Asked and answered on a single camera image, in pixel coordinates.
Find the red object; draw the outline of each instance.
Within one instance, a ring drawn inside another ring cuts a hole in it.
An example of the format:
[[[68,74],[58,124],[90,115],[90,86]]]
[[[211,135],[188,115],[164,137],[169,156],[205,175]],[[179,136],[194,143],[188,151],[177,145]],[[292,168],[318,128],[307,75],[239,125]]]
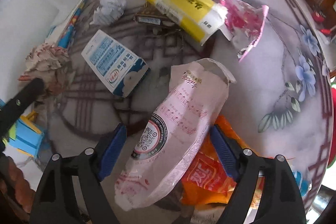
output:
[[[313,12],[311,16],[316,23],[322,23],[324,21],[324,17],[321,16],[318,12]]]
[[[324,35],[330,35],[331,34],[331,30],[329,30],[329,29],[321,29],[320,32],[323,33]]]
[[[334,131],[333,131],[333,138],[331,141],[331,149],[330,149],[330,156],[328,161],[328,167],[330,167],[336,159],[336,89],[331,89],[333,95],[333,102],[334,102]]]

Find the silver screw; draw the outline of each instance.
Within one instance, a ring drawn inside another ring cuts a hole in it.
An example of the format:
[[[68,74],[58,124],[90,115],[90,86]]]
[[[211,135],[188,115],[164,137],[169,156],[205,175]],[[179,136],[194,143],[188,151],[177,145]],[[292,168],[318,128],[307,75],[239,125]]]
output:
[[[278,155],[277,156],[277,160],[278,161],[284,161],[285,160],[285,157],[283,155]]]
[[[88,148],[85,150],[85,155],[92,155],[94,152],[93,148]]]
[[[251,156],[252,155],[252,151],[250,149],[244,149],[243,153],[246,155],[246,156]]]
[[[58,160],[58,159],[59,159],[59,154],[55,154],[55,155],[53,155],[53,156],[51,157],[51,159],[52,159],[53,161]]]

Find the brown box on shelf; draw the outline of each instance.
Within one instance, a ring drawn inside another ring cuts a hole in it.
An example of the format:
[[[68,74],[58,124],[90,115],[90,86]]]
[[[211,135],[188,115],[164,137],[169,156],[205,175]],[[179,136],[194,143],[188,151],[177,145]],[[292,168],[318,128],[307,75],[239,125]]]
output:
[[[161,14],[153,5],[146,4],[134,15],[134,20],[138,23],[144,23],[152,26],[181,29],[179,25],[171,21],[166,15]]]

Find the blue gripper pad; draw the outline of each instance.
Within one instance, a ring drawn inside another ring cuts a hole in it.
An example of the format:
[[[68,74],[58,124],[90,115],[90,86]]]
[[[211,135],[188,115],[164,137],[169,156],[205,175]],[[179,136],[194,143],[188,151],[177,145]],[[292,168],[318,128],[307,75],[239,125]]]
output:
[[[231,151],[229,144],[224,138],[224,134],[217,126],[212,126],[210,129],[210,139],[215,147],[218,158],[223,165],[223,168],[228,177],[233,178],[234,181],[239,179],[239,172],[237,166],[237,158]]]
[[[112,169],[119,157],[119,154],[126,142],[127,129],[124,125],[117,128],[117,132],[112,139],[110,145],[106,148],[101,161],[100,161],[100,171],[97,174],[98,180],[102,181],[104,178],[109,176]]]

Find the yellow and white packaging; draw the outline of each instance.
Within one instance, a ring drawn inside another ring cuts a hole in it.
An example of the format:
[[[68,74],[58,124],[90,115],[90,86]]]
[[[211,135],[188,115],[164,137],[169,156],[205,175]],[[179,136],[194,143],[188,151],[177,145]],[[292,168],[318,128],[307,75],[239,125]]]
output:
[[[203,45],[218,29],[231,40],[224,21],[227,9],[212,0],[147,0]]]

